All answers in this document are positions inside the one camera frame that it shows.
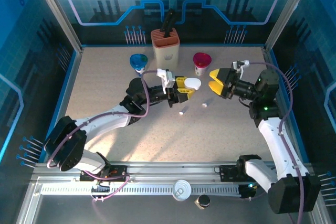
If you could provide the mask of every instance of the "white lid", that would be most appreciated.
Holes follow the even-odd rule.
[[[187,78],[184,80],[184,86],[186,89],[198,90],[201,84],[201,80],[198,78]]]
[[[191,186],[185,180],[178,180],[173,186],[173,197],[178,201],[184,201],[191,194]]]

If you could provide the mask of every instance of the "small cylinder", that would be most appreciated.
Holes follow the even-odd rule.
[[[203,195],[200,195],[196,200],[195,200],[195,204],[196,206],[203,210],[205,208],[207,208],[209,205],[210,205],[210,198],[209,196],[203,194]]]

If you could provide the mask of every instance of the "glass panel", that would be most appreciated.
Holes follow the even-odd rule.
[[[293,86],[293,111],[309,161],[319,174],[330,170],[332,176],[336,174],[335,41],[336,0],[301,0],[274,46],[281,69],[294,67],[288,71]],[[326,180],[322,189],[333,188],[331,181]],[[333,194],[335,190],[322,192]],[[329,209],[335,217],[335,209]]]
[[[0,223],[15,223],[73,49],[45,0],[0,6]]]
[[[83,44],[127,45],[151,42],[169,8],[181,42],[263,44],[287,0],[59,1]]]

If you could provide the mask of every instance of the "blue edge strip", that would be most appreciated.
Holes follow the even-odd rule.
[[[202,44],[200,44],[199,46],[214,46],[214,45],[216,45],[216,46],[219,46],[219,45],[229,46],[230,44],[228,44],[228,45],[225,45],[225,44],[211,44],[211,45],[210,44],[203,44],[202,45]],[[111,47],[111,46],[114,46],[115,47],[115,46],[122,46],[122,45],[85,45],[85,46],[86,47],[88,47],[88,46],[90,46],[90,47],[109,47],[109,46]],[[192,44],[190,44],[190,45],[186,44],[184,46],[195,46],[195,45],[194,44],[193,45]],[[238,46],[260,47],[260,46],[264,46],[264,45],[248,44],[248,45],[238,45]],[[270,52],[270,56],[271,56],[271,59],[272,59],[272,64],[274,64],[275,66],[278,67],[278,63],[277,63],[277,60],[275,58],[273,50]],[[74,51],[74,53],[72,54],[72,58],[71,58],[71,62],[70,62],[69,68],[68,68],[68,72],[65,76],[65,80],[64,80],[64,83],[63,83],[63,86],[62,86],[62,89],[61,89],[61,92],[60,92],[60,95],[59,95],[59,98],[58,98],[58,101],[57,101],[57,104],[56,104],[54,115],[51,119],[51,123],[50,123],[50,127],[48,129],[48,134],[47,135],[49,135],[51,133],[51,131],[53,130],[53,128],[55,127],[57,116],[58,116],[58,113],[59,113],[59,110],[60,110],[60,107],[61,107],[61,104],[62,104],[62,101],[63,101],[63,96],[65,94],[65,90],[66,90],[66,87],[67,87],[67,84],[68,84],[68,81],[69,81],[69,78],[70,78],[70,74],[71,74],[72,68],[74,66],[75,58],[76,58],[76,52]],[[288,107],[289,106],[289,98],[288,98],[288,95],[286,93],[285,84],[284,84],[282,78],[281,78],[280,86],[281,86],[281,91],[283,93],[283,97],[285,98],[286,106]],[[290,117],[293,129],[294,129],[294,132],[295,132],[295,136],[296,136],[297,143],[298,143],[298,146],[299,146],[299,151],[300,151],[301,156],[302,156],[302,161],[304,163],[308,163],[309,162],[308,156],[307,156],[306,150],[304,148],[304,144],[303,144],[301,134],[299,132],[298,124],[295,120],[295,116],[294,116],[293,111],[290,112],[289,117]],[[39,163],[44,162],[45,156],[46,156],[46,152],[44,150],[42,150],[42,153],[41,153],[41,156],[40,156],[40,159],[39,159]]]
[[[69,64],[67,74],[65,75],[65,79],[64,79],[64,82],[63,82],[63,85],[62,85],[61,92],[60,92],[59,97],[58,97],[58,101],[57,101],[57,104],[56,104],[56,107],[55,107],[53,117],[52,117],[51,122],[50,122],[50,126],[49,126],[49,129],[48,129],[47,136],[49,136],[49,134],[51,133],[51,131],[55,127],[55,124],[57,123],[56,120],[57,120],[59,111],[61,109],[63,97],[64,97],[65,91],[67,89],[67,85],[68,85],[68,82],[69,82],[69,78],[70,78],[70,75],[71,75],[72,68],[74,67],[76,56],[77,56],[77,53],[76,53],[76,51],[74,51],[73,54],[72,54],[72,57],[71,57],[71,61],[70,61],[70,64]],[[42,152],[41,152],[41,155],[40,155],[40,158],[39,158],[38,162],[43,163],[45,157],[46,157],[46,152],[45,152],[44,149],[42,149]]]

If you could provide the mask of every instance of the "knife block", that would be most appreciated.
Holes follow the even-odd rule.
[[[178,64],[178,50],[180,48],[180,38],[173,28],[169,33],[170,37],[164,38],[165,32],[160,29],[151,32],[156,67],[161,69],[176,70]]]

